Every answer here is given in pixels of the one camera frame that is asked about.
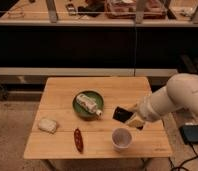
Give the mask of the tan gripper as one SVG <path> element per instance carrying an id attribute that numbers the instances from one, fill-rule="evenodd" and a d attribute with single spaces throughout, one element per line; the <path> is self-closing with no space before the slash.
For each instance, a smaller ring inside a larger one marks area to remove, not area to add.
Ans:
<path id="1" fill-rule="evenodd" d="M 135 127 L 139 130 L 142 130 L 145 121 L 138 115 L 138 106 L 134 105 L 128 109 L 129 112 L 132 112 L 133 115 L 125 122 L 125 124 L 129 127 Z"/>

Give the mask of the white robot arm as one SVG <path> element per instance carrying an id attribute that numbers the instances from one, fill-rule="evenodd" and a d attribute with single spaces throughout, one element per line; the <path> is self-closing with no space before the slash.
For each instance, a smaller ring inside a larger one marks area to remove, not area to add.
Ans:
<path id="1" fill-rule="evenodd" d="M 156 122 L 164 115 L 187 108 L 198 116 L 198 75 L 180 73 L 172 76 L 165 86 L 143 97 L 130 108 L 133 115 L 125 124 L 142 128 L 146 122 Z"/>

